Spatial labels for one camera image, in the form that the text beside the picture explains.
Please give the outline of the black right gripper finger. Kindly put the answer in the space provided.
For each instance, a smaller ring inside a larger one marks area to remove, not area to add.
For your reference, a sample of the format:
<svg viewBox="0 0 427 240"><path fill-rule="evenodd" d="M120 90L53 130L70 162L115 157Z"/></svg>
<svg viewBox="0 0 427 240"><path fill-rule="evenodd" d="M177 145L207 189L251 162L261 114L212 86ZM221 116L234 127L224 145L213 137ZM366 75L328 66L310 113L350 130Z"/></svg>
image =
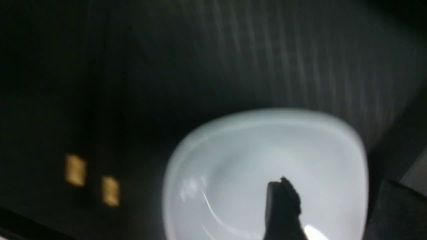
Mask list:
<svg viewBox="0 0 427 240"><path fill-rule="evenodd" d="M306 240L301 226L300 197L291 182L282 177L267 185L264 240Z"/></svg>

